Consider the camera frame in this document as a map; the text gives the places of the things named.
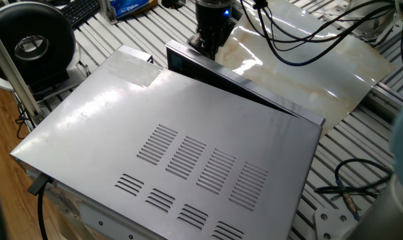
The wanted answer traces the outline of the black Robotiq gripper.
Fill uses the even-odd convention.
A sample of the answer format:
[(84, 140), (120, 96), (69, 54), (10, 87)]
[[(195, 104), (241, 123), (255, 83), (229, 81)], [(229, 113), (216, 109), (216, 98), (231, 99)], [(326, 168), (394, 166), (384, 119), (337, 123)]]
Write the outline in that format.
[(233, 0), (196, 0), (197, 33), (187, 40), (187, 44), (196, 51), (204, 50), (207, 58), (215, 60), (218, 49), (224, 45), (226, 38), (212, 34), (229, 22), (233, 3)]

